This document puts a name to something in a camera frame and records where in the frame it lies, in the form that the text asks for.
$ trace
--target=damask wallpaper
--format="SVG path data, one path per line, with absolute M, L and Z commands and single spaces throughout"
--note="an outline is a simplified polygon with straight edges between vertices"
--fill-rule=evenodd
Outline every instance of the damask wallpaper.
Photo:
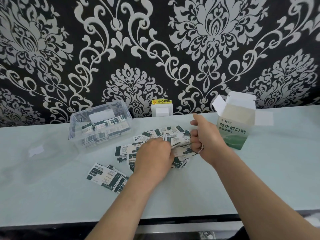
M 319 104 L 319 51 L 320 0 L 0 0 L 0 126 L 118 99 L 203 113 L 230 90 Z

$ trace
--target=green printed box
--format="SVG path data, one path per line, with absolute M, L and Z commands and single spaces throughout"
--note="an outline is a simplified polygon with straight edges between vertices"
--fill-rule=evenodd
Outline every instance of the green printed box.
M 212 106 L 219 118 L 217 127 L 229 147 L 242 149 L 254 125 L 273 125 L 273 113 L 256 110 L 252 94 L 230 91 L 226 101 L 218 95 Z

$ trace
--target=table surface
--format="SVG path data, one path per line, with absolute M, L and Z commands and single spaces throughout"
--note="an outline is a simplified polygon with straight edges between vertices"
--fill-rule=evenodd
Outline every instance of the table surface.
M 320 209 L 320 105 L 267 111 L 274 112 L 274 126 L 254 127 L 236 153 L 293 209 Z M 216 113 L 203 116 L 217 122 Z M 131 175 L 114 157 L 116 146 L 154 128 L 195 128 L 190 120 L 192 115 L 134 119 L 131 134 L 86 153 L 68 141 L 69 124 L 0 128 L 0 227 L 98 221 L 117 194 L 86 179 L 94 163 Z M 30 158 L 28 150 L 40 145 L 44 152 Z M 169 172 L 142 218 L 236 213 L 215 170 L 196 155 Z

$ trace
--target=yellow warning sticker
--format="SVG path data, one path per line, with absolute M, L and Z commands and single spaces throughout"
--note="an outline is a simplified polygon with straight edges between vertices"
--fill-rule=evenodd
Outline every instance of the yellow warning sticker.
M 157 100 L 152 100 L 151 103 L 152 104 L 172 104 L 172 101 L 169 99 L 160 98 Z

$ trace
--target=left hand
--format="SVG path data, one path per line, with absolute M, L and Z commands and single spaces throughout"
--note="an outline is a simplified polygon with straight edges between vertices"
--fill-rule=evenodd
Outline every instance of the left hand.
M 173 161 L 171 144 L 160 137 L 152 138 L 138 150 L 133 176 L 154 188 L 165 178 Z

